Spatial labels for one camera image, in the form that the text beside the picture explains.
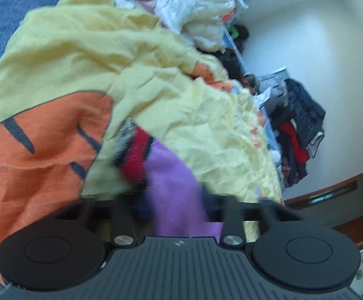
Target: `round black pad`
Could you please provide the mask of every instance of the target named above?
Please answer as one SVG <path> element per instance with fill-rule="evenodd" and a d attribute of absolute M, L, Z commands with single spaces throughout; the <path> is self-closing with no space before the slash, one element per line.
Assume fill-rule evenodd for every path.
<path fill-rule="evenodd" d="M 104 259 L 102 241 L 74 221 L 39 221 L 0 244 L 2 277 L 28 290 L 77 285 L 91 277 Z"/>
<path fill-rule="evenodd" d="M 306 221 L 277 223 L 254 243 L 252 257 L 274 281 L 323 292 L 349 286 L 361 261 L 349 238 Z"/>

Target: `yellow blanket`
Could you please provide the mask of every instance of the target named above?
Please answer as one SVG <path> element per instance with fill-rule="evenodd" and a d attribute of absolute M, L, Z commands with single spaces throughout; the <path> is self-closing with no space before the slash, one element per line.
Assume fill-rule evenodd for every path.
<path fill-rule="evenodd" d="M 53 175 L 51 167 L 62 179 L 67 169 L 58 168 L 70 163 L 81 180 L 67 188 L 83 196 L 110 198 L 126 190 L 111 165 L 111 150 L 127 117 L 163 141 L 213 192 L 256 202 L 260 191 L 279 201 L 266 137 L 261 128 L 251 134 L 259 127 L 251 95 L 227 94 L 202 78 L 193 80 L 189 75 L 197 61 L 208 65 L 217 81 L 227 81 L 216 59 L 187 47 L 143 10 L 116 7 L 113 0 L 61 0 L 53 8 L 29 12 L 0 59 L 0 206 L 13 206 L 19 197 L 13 181 L 24 182 L 23 203 L 11 213 L 11 222 L 4 225 L 9 214 L 0 214 L 3 236 L 52 211 L 44 202 L 60 206 L 74 198 L 56 194 L 61 181 L 45 184 L 44 175 Z M 72 109 L 80 111 L 74 114 Z M 71 133 L 58 124 L 73 122 L 78 124 Z M 89 125 L 90 130 L 81 131 Z M 85 141 L 73 131 L 98 141 L 96 147 L 89 143 L 96 153 L 91 149 L 84 154 Z M 19 141 L 24 146 L 20 151 Z M 62 145 L 81 149 L 62 155 Z M 32 185 L 22 175 L 14 178 L 25 170 Z M 34 189 L 44 197 L 34 197 Z M 41 205 L 36 213 L 33 204 Z M 26 211 L 31 214 L 24 219 Z M 257 237 L 253 222 L 246 222 L 245 229 L 249 240 Z"/>

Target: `dark jacket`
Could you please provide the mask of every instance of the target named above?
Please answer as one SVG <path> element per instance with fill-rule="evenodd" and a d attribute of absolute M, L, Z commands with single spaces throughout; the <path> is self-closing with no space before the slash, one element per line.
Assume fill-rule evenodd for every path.
<path fill-rule="evenodd" d="M 315 102 L 299 82 L 286 79 L 288 104 L 295 111 L 297 133 L 301 146 L 306 148 L 322 129 L 326 111 Z"/>

